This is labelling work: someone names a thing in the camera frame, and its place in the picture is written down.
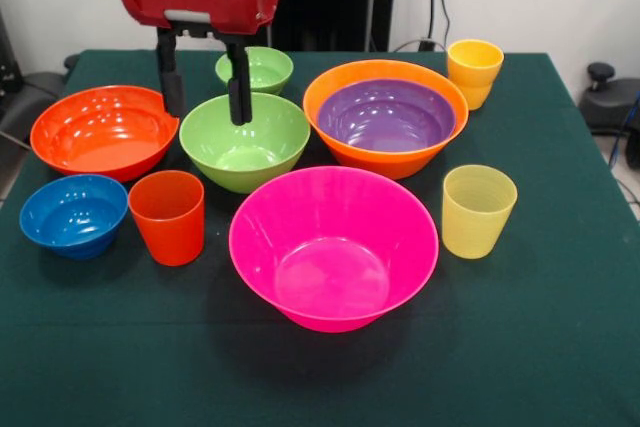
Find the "blue bowl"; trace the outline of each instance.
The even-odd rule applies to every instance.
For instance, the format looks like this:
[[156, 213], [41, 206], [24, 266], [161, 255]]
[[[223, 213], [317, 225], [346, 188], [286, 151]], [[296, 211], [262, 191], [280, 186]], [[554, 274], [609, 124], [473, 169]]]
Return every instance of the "blue bowl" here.
[[42, 247], [86, 260], [109, 247], [126, 213], [122, 184], [102, 175], [72, 175], [29, 197], [20, 212], [20, 228]]

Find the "dark green tablecloth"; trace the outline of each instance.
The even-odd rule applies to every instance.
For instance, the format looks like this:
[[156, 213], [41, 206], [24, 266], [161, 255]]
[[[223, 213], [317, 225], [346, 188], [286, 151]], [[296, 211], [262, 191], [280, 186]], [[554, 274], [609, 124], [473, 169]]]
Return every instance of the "dark green tablecloth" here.
[[[283, 95], [361, 54], [295, 54]], [[439, 54], [396, 55], [444, 70]], [[189, 106], [222, 92], [215, 55], [183, 53]], [[157, 88], [151, 52], [87, 52], [68, 92]], [[298, 167], [334, 163], [316, 136]], [[507, 172], [520, 198], [494, 252], [444, 248], [408, 305], [329, 336], [303, 330], [233, 270], [242, 196], [205, 180], [207, 241], [155, 265], [127, 217], [90, 262], [18, 228], [57, 177], [30, 156], [0, 211], [0, 424], [18, 426], [640, 425], [640, 230], [545, 55], [508, 55], [462, 135], [401, 183], [440, 223], [451, 168]], [[195, 172], [178, 143], [158, 167]]]

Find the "green bowl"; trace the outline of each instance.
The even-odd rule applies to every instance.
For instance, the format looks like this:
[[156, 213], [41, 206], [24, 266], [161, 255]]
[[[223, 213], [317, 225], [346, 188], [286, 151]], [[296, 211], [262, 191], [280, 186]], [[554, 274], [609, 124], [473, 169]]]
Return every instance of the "green bowl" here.
[[[269, 47], [247, 47], [251, 90], [278, 95], [293, 74], [293, 61], [284, 52]], [[231, 62], [224, 54], [216, 62], [216, 74], [225, 85], [231, 78]]]
[[289, 172], [309, 141], [310, 128], [293, 102], [252, 93], [253, 120], [231, 122], [229, 96], [208, 100], [182, 121], [180, 144], [200, 171], [216, 184], [248, 194]]

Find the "orange cup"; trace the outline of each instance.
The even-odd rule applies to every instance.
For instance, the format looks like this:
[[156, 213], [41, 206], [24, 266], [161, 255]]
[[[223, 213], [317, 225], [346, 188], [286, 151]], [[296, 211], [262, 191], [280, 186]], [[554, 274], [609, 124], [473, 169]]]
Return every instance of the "orange cup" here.
[[151, 257], [178, 267], [204, 247], [204, 186], [187, 172], [163, 170], [139, 180], [129, 192], [129, 208]]
[[[456, 125], [448, 139], [425, 149], [411, 152], [377, 152], [360, 149], [334, 139], [318, 126], [320, 108], [332, 94], [355, 82], [373, 79], [396, 79], [415, 82], [442, 95], [451, 104]], [[402, 179], [422, 169], [449, 142], [455, 139], [469, 118], [467, 101], [446, 77], [420, 65], [397, 60], [362, 60], [339, 65], [316, 78], [307, 88], [303, 100], [309, 123], [342, 165], [370, 170], [390, 179]]]

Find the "bowl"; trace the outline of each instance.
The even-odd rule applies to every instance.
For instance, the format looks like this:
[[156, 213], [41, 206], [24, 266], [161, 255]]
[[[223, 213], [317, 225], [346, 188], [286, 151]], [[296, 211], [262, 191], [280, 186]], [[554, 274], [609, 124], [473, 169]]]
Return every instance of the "bowl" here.
[[35, 192], [20, 211], [32, 242], [76, 260], [104, 252], [127, 212], [127, 191], [102, 175], [72, 175]]
[[[444, 97], [456, 115], [456, 125], [449, 138], [419, 150], [374, 152], [340, 142], [318, 126], [318, 114], [329, 97], [356, 82], [377, 79], [415, 82]], [[349, 167], [370, 170], [391, 179], [409, 177], [422, 169], [449, 142], [460, 135], [469, 118], [467, 101], [451, 81], [426, 67], [397, 60], [363, 60], [334, 67], [309, 85], [304, 95], [303, 107], [307, 119], [338, 162]]]
[[290, 171], [310, 136], [309, 123], [292, 102], [252, 93], [253, 120], [231, 122], [229, 96], [196, 107], [182, 122], [180, 143], [193, 163], [216, 184], [248, 194]]
[[[293, 74], [293, 61], [287, 54], [270, 47], [247, 47], [251, 90], [278, 95]], [[227, 54], [216, 62], [216, 74], [225, 85], [231, 78]]]
[[404, 80], [367, 80], [333, 94], [318, 126], [334, 139], [378, 152], [408, 152], [443, 142], [456, 115], [437, 92]]
[[429, 212], [408, 190], [336, 166], [263, 185], [229, 233], [249, 288], [299, 325], [328, 333], [359, 329], [415, 296], [438, 245]]
[[165, 112], [158, 92], [99, 87], [49, 107], [31, 129], [31, 146], [63, 174], [100, 174], [126, 182], [162, 159], [179, 124]]

